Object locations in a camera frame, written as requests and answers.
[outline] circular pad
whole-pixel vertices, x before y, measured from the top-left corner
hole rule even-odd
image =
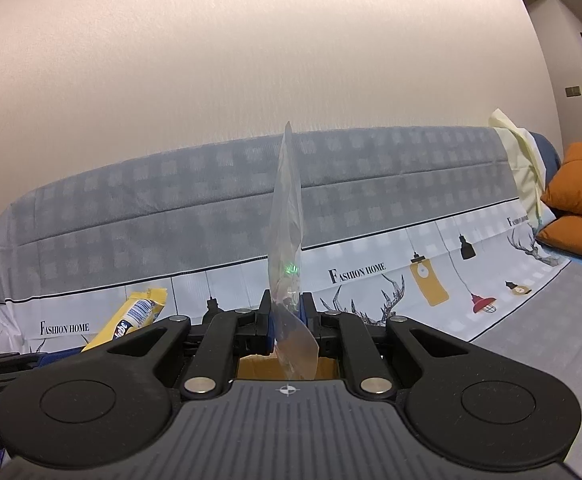
[[[58,422],[90,422],[111,411],[116,392],[98,381],[68,381],[57,384],[42,396],[42,411]]]
[[[55,468],[94,467],[133,455],[164,430],[171,400],[151,367],[126,355],[89,354],[7,386],[0,435],[9,454]]]
[[[522,386],[504,381],[472,384],[462,393],[462,405],[472,416],[493,424],[515,424],[535,410],[535,399]]]
[[[428,363],[404,404],[414,430],[442,456],[477,469],[563,459],[580,428],[575,395],[549,374],[474,354]]]

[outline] ridged rubber surface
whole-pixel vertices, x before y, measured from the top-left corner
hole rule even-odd
[[[122,462],[69,471],[49,470],[16,458],[0,473],[0,480],[389,478],[575,477],[557,464],[527,472],[492,473],[450,463],[422,446],[390,404],[357,399],[341,381],[236,381],[218,399],[185,404],[156,442]]]

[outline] black lamp print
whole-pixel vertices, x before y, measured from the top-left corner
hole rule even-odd
[[[473,246],[466,241],[466,238],[464,238],[463,235],[460,235],[460,243],[462,244],[460,247],[460,254],[462,255],[463,260],[470,260],[475,256],[475,249],[473,249]]]

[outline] green light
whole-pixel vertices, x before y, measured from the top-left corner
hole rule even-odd
[[[296,264],[288,264],[285,267],[285,273],[287,273],[287,274],[297,274],[299,270],[300,269],[298,269]]]

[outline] white wall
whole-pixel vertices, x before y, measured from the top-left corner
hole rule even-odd
[[[568,86],[582,91],[582,23],[560,0],[538,0],[528,10],[551,75],[566,148],[582,141],[582,95],[565,92]]]
[[[296,130],[484,125],[561,150],[522,0],[0,0],[0,212],[133,156]]]

